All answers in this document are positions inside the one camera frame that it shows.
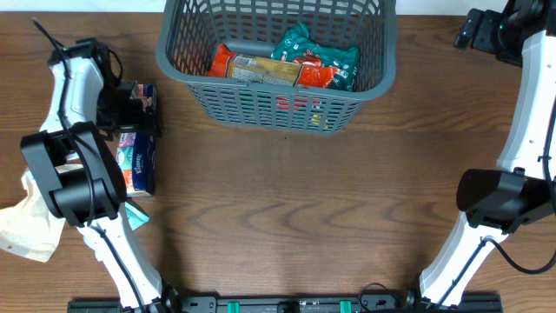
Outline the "teal wet wipes pack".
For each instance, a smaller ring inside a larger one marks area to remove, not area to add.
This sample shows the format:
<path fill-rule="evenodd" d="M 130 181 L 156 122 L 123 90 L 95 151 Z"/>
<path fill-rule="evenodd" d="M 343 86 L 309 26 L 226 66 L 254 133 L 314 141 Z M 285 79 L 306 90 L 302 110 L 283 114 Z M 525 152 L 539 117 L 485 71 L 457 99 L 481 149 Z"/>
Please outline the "teal wet wipes pack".
<path fill-rule="evenodd" d="M 125 203 L 125 211 L 132 230 L 137 230 L 149 221 L 149 216 L 143 210 L 129 202 Z"/>

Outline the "Kleenex tissue multipack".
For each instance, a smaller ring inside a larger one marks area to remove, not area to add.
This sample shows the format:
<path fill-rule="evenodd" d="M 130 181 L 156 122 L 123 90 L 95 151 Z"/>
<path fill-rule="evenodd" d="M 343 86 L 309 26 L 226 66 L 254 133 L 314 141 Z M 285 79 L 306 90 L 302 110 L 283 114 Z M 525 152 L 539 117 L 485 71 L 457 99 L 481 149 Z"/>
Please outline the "Kleenex tissue multipack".
<path fill-rule="evenodd" d="M 156 137 L 145 132 L 122 133 L 116 150 L 127 196 L 153 196 L 156 183 Z"/>

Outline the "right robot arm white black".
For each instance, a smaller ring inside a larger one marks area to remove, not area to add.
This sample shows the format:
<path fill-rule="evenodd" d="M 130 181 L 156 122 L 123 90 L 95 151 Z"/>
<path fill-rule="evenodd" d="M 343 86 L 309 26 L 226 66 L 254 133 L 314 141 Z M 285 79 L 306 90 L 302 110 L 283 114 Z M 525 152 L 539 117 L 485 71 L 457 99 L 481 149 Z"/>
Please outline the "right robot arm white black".
<path fill-rule="evenodd" d="M 555 2 L 510 0 L 501 12 L 472 9 L 454 46 L 486 52 L 521 69 L 520 92 L 505 146 L 493 170 L 470 169 L 460 179 L 457 221 L 439 255 L 419 275 L 405 303 L 412 312 L 481 312 L 488 298 L 465 296 L 492 250 L 527 275 L 501 244 L 520 226 L 555 212 Z"/>

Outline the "green Nescafe coffee bag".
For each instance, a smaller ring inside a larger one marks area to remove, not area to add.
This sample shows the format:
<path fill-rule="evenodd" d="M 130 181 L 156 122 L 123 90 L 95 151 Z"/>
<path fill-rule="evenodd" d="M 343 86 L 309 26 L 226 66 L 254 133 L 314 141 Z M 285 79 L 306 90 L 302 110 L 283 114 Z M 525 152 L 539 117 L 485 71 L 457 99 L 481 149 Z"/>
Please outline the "green Nescafe coffee bag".
<path fill-rule="evenodd" d="M 301 64 L 303 69 L 297 84 L 352 91 L 360 51 L 355 46 L 344 50 L 322 46 L 309 38 L 306 24 L 298 23 L 285 32 L 270 57 Z"/>

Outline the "beige paper pouch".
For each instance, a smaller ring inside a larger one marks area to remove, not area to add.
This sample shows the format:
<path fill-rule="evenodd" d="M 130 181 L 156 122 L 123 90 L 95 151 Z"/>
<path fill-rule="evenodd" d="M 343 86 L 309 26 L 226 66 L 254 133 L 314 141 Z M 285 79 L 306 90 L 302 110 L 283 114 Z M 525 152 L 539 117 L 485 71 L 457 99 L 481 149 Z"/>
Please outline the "beige paper pouch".
<path fill-rule="evenodd" d="M 27 196 L 15 206 L 1 209 L 1 249 L 46 263 L 58 247 L 66 221 L 50 212 L 29 169 L 22 174 L 21 183 Z"/>

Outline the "red tan pasta packet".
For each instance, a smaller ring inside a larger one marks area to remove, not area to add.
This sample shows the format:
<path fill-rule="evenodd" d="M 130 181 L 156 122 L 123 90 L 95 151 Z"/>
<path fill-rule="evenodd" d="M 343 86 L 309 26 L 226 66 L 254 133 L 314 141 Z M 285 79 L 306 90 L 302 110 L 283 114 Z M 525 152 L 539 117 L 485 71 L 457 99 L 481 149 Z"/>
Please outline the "red tan pasta packet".
<path fill-rule="evenodd" d="M 308 86 L 328 88 L 337 69 L 312 65 L 311 63 L 289 63 L 266 57 L 253 57 L 229 50 L 221 43 L 207 77 L 234 78 L 251 83 L 268 83 L 282 86 Z"/>

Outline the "grey plastic basket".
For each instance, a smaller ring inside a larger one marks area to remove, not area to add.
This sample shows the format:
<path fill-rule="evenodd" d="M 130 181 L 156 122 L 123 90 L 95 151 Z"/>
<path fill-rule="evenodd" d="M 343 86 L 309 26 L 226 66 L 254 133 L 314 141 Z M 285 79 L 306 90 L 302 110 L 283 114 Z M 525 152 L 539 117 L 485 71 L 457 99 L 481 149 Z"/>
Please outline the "grey plastic basket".
<path fill-rule="evenodd" d="M 168 0 L 160 69 L 212 119 L 333 134 L 395 79 L 394 0 Z"/>

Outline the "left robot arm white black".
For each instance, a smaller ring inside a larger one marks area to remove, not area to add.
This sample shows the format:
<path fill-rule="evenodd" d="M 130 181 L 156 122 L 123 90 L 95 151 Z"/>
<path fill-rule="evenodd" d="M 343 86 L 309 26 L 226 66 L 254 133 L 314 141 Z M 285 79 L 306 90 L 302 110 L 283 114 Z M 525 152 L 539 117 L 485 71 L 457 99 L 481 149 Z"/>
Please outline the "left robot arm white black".
<path fill-rule="evenodd" d="M 107 143 L 115 134 L 159 136 L 154 89 L 124 82 L 116 53 L 96 38 L 58 41 L 48 61 L 55 78 L 41 129 L 21 151 L 50 213 L 75 227 L 111 275 L 119 312 L 179 312 L 177 291 L 151 265 L 131 228 L 124 175 Z"/>

